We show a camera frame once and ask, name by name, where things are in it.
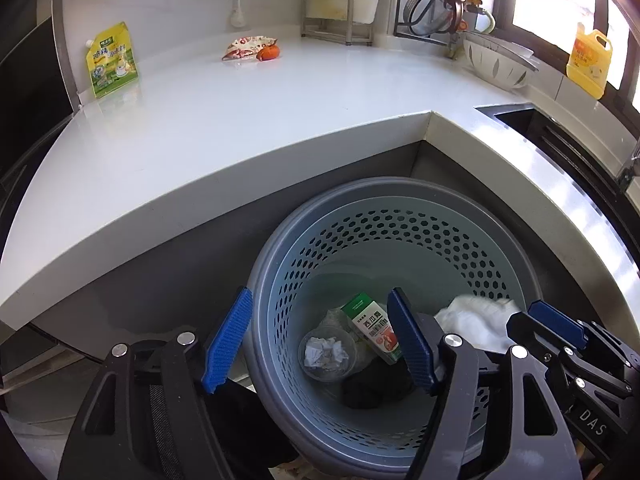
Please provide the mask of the black stove hob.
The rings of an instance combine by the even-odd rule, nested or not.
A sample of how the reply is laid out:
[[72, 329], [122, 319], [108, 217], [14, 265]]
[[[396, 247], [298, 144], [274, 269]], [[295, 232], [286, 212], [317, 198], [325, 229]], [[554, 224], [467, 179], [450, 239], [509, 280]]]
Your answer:
[[38, 25], [1, 62], [1, 172], [72, 114], [51, 20]]

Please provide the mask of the grey perforated trash bin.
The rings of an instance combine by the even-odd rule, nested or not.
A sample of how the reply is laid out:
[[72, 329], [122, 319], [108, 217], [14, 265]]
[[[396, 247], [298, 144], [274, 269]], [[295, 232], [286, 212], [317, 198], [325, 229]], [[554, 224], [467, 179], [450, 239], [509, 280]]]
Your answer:
[[436, 315], [456, 299], [541, 296], [486, 209], [424, 181], [372, 178], [292, 212], [257, 258], [244, 348], [262, 404], [327, 474], [454, 478], [480, 452], [495, 358]]

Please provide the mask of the green white carton box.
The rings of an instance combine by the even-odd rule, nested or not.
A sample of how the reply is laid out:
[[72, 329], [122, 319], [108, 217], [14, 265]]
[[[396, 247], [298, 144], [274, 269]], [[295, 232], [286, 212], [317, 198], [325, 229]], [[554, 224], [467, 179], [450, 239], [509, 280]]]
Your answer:
[[362, 292], [347, 301], [341, 310], [349, 326], [377, 356], [390, 365], [399, 361], [400, 344], [383, 306]]

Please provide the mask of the yellow detergent bottle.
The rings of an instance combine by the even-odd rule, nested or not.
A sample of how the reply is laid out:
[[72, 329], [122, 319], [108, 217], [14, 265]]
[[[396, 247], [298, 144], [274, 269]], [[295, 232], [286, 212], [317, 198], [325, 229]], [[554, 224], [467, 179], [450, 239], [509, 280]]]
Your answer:
[[584, 24], [579, 23], [566, 64], [567, 78], [593, 99], [600, 100], [608, 82], [612, 53], [611, 41], [603, 32], [597, 29], [586, 32]]

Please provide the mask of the clear plastic cup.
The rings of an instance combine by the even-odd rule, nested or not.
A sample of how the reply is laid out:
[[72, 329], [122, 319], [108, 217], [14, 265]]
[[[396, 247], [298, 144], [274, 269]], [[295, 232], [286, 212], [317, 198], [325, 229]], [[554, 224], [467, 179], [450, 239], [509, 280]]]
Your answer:
[[356, 341], [346, 330], [322, 326], [303, 336], [298, 362], [304, 374], [316, 382], [340, 382], [354, 371], [358, 359]]

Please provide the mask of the white patterned colander bowl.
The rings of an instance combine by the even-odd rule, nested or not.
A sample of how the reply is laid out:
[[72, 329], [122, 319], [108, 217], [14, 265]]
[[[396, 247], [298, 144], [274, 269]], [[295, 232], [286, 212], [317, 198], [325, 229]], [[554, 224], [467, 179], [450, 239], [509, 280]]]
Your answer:
[[533, 51], [510, 41], [466, 32], [463, 49], [477, 76], [503, 90], [523, 88], [538, 73]]

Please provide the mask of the white tissue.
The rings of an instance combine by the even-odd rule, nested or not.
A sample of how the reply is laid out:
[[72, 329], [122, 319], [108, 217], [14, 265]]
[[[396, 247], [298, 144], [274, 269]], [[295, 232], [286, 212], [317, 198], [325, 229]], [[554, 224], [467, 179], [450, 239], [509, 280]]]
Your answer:
[[512, 300], [461, 295], [440, 309], [435, 320], [445, 334], [457, 334], [475, 349], [503, 354], [514, 345], [506, 324], [520, 311]]

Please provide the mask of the steel cutting board rack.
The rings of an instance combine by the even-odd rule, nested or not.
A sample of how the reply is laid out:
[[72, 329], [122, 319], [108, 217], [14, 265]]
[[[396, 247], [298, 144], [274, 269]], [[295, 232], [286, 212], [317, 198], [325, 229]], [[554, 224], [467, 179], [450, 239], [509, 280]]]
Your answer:
[[344, 46], [373, 46], [373, 24], [356, 23], [354, 20], [355, 0], [346, 0], [345, 10], [337, 18], [311, 18], [308, 15], [308, 1], [302, 0], [300, 14], [300, 36], [344, 44]]

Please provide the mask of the orange peel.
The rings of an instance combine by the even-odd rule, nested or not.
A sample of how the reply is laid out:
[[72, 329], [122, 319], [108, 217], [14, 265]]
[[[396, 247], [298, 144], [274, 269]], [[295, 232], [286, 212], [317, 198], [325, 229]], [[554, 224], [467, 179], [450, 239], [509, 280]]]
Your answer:
[[277, 44], [270, 44], [265, 46], [256, 54], [256, 58], [259, 62], [267, 62], [275, 60], [280, 56], [280, 48]]

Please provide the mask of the blue white bottle brush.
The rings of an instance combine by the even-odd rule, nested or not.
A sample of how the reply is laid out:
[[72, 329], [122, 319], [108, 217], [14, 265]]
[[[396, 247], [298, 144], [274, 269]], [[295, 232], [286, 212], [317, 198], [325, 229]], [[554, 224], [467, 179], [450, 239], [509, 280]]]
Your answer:
[[246, 26], [246, 19], [242, 9], [242, 0], [233, 0], [229, 22], [234, 28], [243, 28]]

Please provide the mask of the steel pot lid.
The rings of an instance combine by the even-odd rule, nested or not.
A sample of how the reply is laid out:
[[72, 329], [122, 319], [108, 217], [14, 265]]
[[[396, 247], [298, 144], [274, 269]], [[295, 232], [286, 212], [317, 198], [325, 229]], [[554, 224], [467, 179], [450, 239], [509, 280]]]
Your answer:
[[402, 19], [413, 35], [453, 34], [462, 21], [464, 0], [407, 0]]

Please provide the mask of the red white snack wrapper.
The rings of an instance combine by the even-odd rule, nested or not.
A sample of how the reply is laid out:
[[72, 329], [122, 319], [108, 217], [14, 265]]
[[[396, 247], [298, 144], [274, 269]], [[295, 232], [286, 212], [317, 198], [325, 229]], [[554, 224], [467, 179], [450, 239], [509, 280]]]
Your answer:
[[278, 44], [278, 40], [267, 36], [241, 37], [230, 44], [222, 59], [224, 61], [248, 60], [249, 58], [257, 60], [256, 54], [270, 44]]

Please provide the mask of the black dish rack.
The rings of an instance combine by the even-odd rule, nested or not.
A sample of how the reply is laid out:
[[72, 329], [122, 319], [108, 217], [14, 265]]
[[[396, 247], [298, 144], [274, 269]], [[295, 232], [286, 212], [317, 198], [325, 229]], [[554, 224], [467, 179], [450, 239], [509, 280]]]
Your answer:
[[484, 18], [482, 34], [496, 27], [484, 0], [396, 0], [394, 35], [441, 46], [454, 44], [471, 29], [471, 18]]

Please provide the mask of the yellow seasoning pouch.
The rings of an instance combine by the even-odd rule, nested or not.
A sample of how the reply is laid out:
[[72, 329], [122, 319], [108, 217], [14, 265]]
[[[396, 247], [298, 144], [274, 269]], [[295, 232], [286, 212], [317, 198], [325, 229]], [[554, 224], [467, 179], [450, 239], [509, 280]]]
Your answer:
[[134, 50], [125, 22], [119, 22], [94, 37], [88, 47], [86, 64], [96, 99], [138, 78]]

